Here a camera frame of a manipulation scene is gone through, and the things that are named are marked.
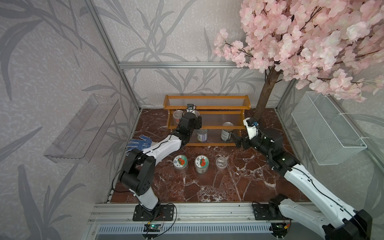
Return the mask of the clear jar black label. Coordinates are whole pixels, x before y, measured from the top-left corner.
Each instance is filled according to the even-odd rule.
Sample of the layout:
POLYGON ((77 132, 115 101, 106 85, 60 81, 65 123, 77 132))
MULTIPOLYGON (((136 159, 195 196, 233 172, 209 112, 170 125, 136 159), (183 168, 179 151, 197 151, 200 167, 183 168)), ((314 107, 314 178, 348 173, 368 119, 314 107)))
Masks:
POLYGON ((173 119, 174 119, 174 122, 175 122, 176 124, 178 124, 178 123, 180 122, 180 120, 181 120, 183 114, 184 114, 184 111, 182 111, 182 110, 176 110, 176 111, 173 113, 173 119))

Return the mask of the tomato label seed jar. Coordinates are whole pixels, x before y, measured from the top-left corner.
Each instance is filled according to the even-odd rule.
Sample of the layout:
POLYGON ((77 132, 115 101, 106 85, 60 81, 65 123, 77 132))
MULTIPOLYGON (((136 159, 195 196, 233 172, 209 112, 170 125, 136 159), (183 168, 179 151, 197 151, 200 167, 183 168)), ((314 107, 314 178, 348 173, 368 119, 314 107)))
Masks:
POLYGON ((185 171, 188 167, 188 158, 185 155, 177 155, 173 159, 173 166, 178 171, 185 171))
POLYGON ((200 155, 195 159, 195 168, 199 174, 204 174, 209 168, 209 159, 206 156, 200 155))

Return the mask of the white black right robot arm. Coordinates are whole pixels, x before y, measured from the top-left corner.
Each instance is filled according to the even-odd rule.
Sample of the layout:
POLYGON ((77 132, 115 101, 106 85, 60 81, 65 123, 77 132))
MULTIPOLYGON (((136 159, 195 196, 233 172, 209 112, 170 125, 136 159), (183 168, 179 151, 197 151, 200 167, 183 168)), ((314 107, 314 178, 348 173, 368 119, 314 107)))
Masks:
POLYGON ((369 240, 373 218, 365 211, 355 210, 320 183, 299 160, 283 147, 283 136, 275 129, 247 129, 248 135, 231 138, 238 148, 254 149, 266 156, 272 170, 296 186, 319 209, 316 213, 300 206, 286 196, 271 201, 275 210, 312 230, 325 240, 369 240))

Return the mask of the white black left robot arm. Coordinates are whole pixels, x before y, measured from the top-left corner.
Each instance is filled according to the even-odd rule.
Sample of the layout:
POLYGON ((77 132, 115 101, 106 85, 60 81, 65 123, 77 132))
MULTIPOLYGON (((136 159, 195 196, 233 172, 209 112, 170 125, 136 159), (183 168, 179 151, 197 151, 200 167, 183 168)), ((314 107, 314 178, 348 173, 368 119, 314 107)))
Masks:
POLYGON ((202 117, 186 112, 177 128, 164 140, 150 148, 132 149, 128 152, 118 180, 135 195, 144 210, 152 212, 160 204, 152 189, 156 165, 183 148, 190 141, 194 130, 201 127, 202 117))

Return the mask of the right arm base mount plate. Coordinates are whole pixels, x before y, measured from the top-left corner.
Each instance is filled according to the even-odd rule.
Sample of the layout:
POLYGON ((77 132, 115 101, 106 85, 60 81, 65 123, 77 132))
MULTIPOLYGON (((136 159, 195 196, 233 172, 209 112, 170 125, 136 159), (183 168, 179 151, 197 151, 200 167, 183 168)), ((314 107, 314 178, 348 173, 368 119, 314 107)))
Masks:
POLYGON ((252 209, 256 221, 283 221, 285 219, 275 204, 252 202, 252 209))

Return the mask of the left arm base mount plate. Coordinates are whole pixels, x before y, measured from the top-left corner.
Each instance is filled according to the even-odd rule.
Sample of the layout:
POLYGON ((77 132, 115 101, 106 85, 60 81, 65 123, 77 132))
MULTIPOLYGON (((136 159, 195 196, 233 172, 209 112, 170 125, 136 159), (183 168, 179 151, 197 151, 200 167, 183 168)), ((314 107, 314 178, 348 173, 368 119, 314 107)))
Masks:
POLYGON ((158 205, 153 210, 148 210, 137 205, 133 214, 134 222, 173 221, 176 208, 172 204, 158 205))

